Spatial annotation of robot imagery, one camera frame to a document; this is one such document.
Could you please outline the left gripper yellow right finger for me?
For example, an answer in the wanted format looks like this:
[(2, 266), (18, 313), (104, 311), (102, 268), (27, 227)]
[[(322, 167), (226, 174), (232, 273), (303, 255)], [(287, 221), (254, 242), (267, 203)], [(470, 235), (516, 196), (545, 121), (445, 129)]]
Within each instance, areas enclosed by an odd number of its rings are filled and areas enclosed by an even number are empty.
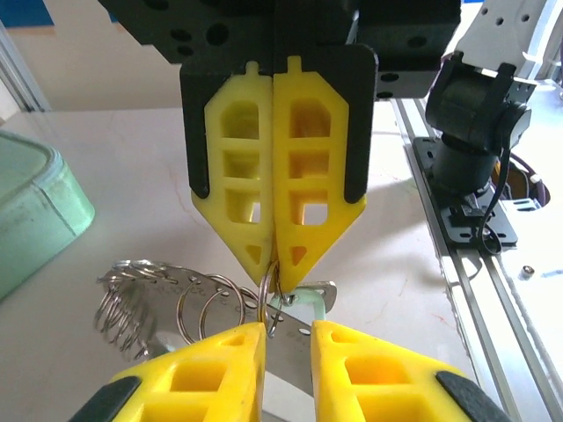
[(507, 421), (471, 379), (439, 360), (329, 321), (311, 328), (318, 421)]

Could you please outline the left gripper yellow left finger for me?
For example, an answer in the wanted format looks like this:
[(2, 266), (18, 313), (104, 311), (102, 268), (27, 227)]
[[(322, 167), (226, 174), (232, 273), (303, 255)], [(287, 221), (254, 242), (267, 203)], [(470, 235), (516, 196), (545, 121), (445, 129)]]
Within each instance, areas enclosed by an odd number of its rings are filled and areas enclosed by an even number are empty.
[(259, 421), (265, 365), (264, 324), (243, 324), (118, 373), (72, 420)]

